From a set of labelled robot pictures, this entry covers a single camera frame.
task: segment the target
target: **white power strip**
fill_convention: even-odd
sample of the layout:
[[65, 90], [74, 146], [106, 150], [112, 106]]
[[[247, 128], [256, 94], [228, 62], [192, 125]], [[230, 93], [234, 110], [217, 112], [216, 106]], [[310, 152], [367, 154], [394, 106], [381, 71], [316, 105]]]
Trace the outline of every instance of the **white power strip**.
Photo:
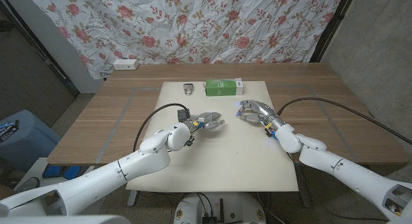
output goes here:
[[135, 70], [139, 62], [137, 59], [116, 59], [113, 65], [116, 70]]

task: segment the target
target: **white robotic arm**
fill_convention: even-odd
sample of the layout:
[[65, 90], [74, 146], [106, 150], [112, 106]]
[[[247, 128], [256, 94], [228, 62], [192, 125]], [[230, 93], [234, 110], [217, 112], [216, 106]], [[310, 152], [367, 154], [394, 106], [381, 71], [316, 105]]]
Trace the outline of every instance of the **white robotic arm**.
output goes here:
[[[268, 105], [246, 100], [237, 117], [249, 122], [261, 122], [288, 153], [301, 152], [299, 160], [310, 167], [324, 171], [374, 204], [389, 220], [412, 219], [412, 184], [385, 178], [369, 169], [326, 150], [320, 140], [294, 134], [294, 128], [282, 121]], [[246, 108], [256, 114], [242, 115]]]
[[157, 131], [142, 142], [138, 151], [90, 173], [5, 198], [0, 201], [0, 218], [78, 214], [128, 181], [167, 167], [171, 161], [168, 151], [179, 151], [183, 146], [191, 145], [192, 134], [198, 129], [222, 125], [224, 120], [211, 122], [217, 117], [220, 117], [219, 113], [193, 116], [184, 123]]

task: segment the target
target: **green and white box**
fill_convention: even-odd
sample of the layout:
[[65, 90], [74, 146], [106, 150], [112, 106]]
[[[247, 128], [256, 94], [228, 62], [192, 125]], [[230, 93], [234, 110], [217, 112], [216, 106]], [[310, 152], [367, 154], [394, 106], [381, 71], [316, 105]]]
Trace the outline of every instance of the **green and white box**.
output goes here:
[[242, 95], [242, 79], [206, 80], [206, 96]]

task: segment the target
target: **blue container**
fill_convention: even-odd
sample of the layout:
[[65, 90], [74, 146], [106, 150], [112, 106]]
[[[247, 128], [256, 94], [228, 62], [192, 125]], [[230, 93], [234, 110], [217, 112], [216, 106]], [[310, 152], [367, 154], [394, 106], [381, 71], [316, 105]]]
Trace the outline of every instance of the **blue container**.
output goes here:
[[47, 157], [61, 137], [27, 110], [0, 121], [7, 124], [18, 120], [18, 129], [0, 142], [0, 158], [7, 165], [27, 172], [39, 157]]

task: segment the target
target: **floral curtain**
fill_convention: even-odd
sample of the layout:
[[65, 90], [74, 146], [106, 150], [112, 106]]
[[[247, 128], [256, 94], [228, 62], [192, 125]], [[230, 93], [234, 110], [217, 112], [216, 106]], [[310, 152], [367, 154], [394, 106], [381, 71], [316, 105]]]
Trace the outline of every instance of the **floral curtain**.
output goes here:
[[308, 62], [340, 0], [33, 0], [95, 79], [140, 64]]

